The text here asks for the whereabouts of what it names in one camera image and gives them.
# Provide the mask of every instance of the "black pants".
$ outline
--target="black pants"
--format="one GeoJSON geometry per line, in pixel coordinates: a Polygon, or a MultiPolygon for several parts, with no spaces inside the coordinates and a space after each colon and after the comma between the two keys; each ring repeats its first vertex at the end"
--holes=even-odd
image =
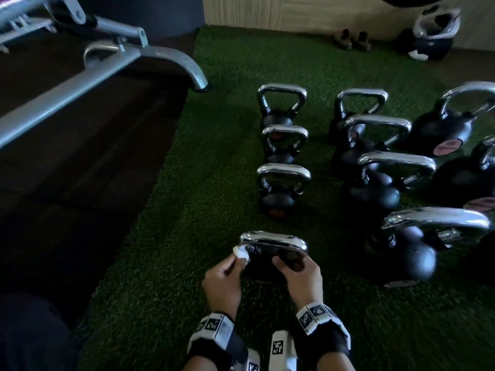
{"type": "Polygon", "coordinates": [[[69,328],[45,299],[0,296],[0,370],[74,371],[74,344],[69,328]]]}

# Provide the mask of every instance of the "person's right hand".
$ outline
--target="person's right hand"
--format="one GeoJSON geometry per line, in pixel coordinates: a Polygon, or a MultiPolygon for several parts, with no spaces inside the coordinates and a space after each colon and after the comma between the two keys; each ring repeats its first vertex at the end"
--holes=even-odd
{"type": "Polygon", "coordinates": [[[312,258],[305,255],[300,272],[290,269],[278,256],[273,257],[273,264],[285,276],[288,292],[299,311],[310,303],[323,303],[323,278],[320,267],[312,258]]]}

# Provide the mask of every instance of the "weight bench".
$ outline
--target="weight bench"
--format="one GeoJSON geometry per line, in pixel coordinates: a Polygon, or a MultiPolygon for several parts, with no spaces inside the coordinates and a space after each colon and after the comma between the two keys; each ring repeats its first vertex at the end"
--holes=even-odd
{"type": "Polygon", "coordinates": [[[176,49],[148,45],[145,31],[105,18],[86,14],[77,0],[0,0],[0,33],[3,43],[34,30],[54,26],[83,26],[109,35],[108,40],[89,44],[84,52],[85,70],[0,118],[0,148],[76,100],[140,57],[177,63],[186,70],[193,90],[206,92],[209,84],[197,63],[176,49]],[[51,19],[30,18],[27,13],[45,7],[51,19]]]}

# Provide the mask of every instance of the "wall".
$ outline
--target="wall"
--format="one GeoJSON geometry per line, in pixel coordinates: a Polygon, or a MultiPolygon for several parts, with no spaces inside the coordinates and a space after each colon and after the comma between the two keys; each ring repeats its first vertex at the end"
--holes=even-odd
{"type": "MultiPolygon", "coordinates": [[[[462,27],[456,46],[495,50],[493,0],[445,0],[461,6],[462,27]]],[[[382,0],[203,0],[207,24],[258,29],[331,33],[345,28],[366,30],[392,40],[411,27],[424,9],[400,9],[382,0]]]]}

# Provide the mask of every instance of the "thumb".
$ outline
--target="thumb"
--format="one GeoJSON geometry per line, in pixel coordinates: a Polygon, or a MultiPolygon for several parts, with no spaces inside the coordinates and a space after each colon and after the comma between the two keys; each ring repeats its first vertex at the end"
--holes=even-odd
{"type": "Polygon", "coordinates": [[[284,263],[282,259],[280,259],[278,256],[274,256],[272,259],[272,263],[277,267],[277,269],[285,276],[287,279],[290,274],[292,274],[294,271],[290,269],[287,264],[284,263]]]}
{"type": "Polygon", "coordinates": [[[248,261],[244,258],[237,258],[234,264],[234,268],[232,268],[232,272],[230,275],[240,276],[244,268],[248,264],[248,261]]]}

